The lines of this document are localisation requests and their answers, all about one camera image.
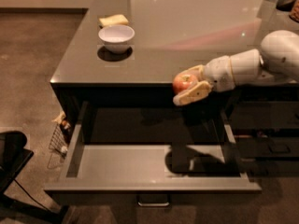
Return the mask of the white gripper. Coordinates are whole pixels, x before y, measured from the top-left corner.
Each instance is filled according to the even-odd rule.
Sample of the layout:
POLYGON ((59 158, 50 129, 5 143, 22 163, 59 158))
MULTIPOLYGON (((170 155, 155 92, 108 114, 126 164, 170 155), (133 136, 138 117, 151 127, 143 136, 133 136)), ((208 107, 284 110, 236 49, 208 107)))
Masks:
POLYGON ((235 88, 229 56, 213 59, 205 66, 202 64, 193 66, 185 70, 184 73, 196 78, 204 77, 206 81, 193 83, 187 90, 179 92, 173 98, 173 103, 176 106, 189 105, 203 100, 208 97, 212 88, 216 92, 231 91, 235 88))

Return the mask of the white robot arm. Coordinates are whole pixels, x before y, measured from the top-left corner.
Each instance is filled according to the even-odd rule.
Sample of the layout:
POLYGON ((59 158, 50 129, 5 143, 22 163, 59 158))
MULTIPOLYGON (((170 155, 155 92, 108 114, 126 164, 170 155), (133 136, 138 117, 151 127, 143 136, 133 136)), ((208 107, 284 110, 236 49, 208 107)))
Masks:
POLYGON ((268 34, 258 49, 222 56, 196 65, 173 80, 176 106, 188 105, 237 86, 275 86, 299 81, 299 35, 285 30, 268 34))

